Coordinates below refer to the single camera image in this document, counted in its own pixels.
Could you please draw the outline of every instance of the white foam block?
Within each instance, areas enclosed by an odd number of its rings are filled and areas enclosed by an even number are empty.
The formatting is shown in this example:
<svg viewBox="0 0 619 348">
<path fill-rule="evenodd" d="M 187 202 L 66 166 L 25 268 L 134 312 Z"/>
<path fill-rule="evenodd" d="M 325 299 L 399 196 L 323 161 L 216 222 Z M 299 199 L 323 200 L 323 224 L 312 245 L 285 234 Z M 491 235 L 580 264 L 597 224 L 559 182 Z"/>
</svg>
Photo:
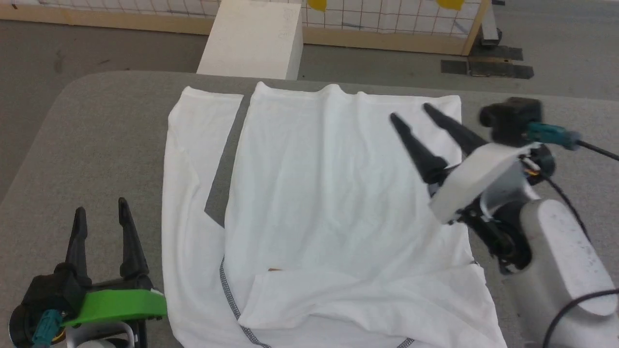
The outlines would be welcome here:
<svg viewBox="0 0 619 348">
<path fill-rule="evenodd" d="M 197 73 L 296 80 L 302 33 L 300 4 L 223 0 Z"/>
</svg>

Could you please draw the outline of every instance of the teal cable connector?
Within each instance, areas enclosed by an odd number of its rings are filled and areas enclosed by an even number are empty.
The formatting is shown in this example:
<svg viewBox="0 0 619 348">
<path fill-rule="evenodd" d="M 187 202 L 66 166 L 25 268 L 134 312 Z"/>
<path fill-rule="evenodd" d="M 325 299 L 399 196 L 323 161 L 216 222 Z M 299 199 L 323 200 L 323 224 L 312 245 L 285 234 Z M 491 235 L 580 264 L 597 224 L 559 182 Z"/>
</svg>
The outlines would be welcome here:
<svg viewBox="0 0 619 348">
<path fill-rule="evenodd" d="M 568 131 L 567 129 L 552 124 L 531 122 L 527 125 L 528 140 L 543 142 L 544 144 L 561 145 L 567 150 L 578 149 L 580 133 Z"/>
<path fill-rule="evenodd" d="M 63 316 L 57 310 L 46 310 L 41 316 L 37 324 L 37 330 L 32 336 L 34 348 L 47 348 L 51 345 L 54 337 L 60 330 L 60 323 L 63 322 Z"/>
</svg>

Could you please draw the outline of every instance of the wooden frame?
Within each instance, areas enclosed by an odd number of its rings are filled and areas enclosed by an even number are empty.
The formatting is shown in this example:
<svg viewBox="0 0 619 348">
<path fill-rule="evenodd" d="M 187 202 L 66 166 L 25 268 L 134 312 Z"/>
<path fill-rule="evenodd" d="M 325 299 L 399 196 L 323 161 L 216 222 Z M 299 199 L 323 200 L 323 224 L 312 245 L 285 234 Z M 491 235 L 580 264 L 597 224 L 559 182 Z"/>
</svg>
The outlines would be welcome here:
<svg viewBox="0 0 619 348">
<path fill-rule="evenodd" d="M 490 0 L 482 0 L 466 39 L 403 33 L 382 34 L 354 30 L 303 27 L 303 42 L 314 45 L 374 48 L 380 50 L 441 53 L 467 56 L 482 24 Z M 208 35 L 214 19 L 123 12 L 80 11 L 60 7 L 0 4 L 0 19 L 83 25 L 156 32 Z"/>
</svg>

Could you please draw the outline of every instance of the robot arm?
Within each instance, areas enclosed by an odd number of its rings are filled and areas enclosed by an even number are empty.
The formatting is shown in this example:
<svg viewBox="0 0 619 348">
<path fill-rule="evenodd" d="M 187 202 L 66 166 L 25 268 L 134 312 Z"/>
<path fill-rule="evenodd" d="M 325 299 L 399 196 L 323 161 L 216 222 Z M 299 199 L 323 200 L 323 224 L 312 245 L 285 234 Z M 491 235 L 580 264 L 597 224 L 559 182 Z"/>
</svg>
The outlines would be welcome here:
<svg viewBox="0 0 619 348">
<path fill-rule="evenodd" d="M 462 148 L 467 158 L 460 165 L 449 168 L 395 114 L 392 124 L 429 187 L 436 218 L 467 224 L 498 260 L 525 347 L 619 347 L 617 290 L 608 272 L 572 213 L 532 188 L 540 174 L 554 172 L 545 145 L 522 136 L 527 123 L 541 122 L 539 101 L 511 98 L 482 110 L 482 123 L 492 125 L 500 144 L 430 104 L 424 109 Z M 611 295 L 599 297 L 605 290 Z"/>
<path fill-rule="evenodd" d="M 147 348 L 145 321 L 165 316 L 166 302 L 148 277 L 149 267 L 124 198 L 118 199 L 118 222 L 123 228 L 120 278 L 93 284 L 86 267 L 86 211 L 76 210 L 65 261 L 54 273 L 36 276 L 11 314 L 9 337 L 14 347 L 49 347 L 66 339 L 68 348 L 81 348 L 85 342 L 88 347 Z M 91 341 L 118 334 L 127 339 Z"/>
</svg>

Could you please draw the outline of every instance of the yellow object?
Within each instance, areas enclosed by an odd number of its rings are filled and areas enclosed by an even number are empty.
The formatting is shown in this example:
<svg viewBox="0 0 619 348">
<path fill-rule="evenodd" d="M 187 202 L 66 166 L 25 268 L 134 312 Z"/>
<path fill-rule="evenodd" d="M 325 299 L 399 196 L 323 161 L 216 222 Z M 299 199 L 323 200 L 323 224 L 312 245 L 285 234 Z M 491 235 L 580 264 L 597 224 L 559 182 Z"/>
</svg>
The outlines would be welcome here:
<svg viewBox="0 0 619 348">
<path fill-rule="evenodd" d="M 308 0 L 308 5 L 314 10 L 324 12 L 327 9 L 327 0 Z"/>
<path fill-rule="evenodd" d="M 58 342 L 60 342 L 60 341 L 64 340 L 64 330 L 65 330 L 65 328 L 63 328 L 63 330 L 62 330 L 62 331 L 58 334 L 58 336 L 54 337 L 54 338 L 51 340 L 51 342 L 52 342 L 53 344 L 56 344 L 56 343 L 58 343 Z"/>
<path fill-rule="evenodd" d="M 436 2 L 443 8 L 460 11 L 464 0 L 436 0 Z"/>
</svg>

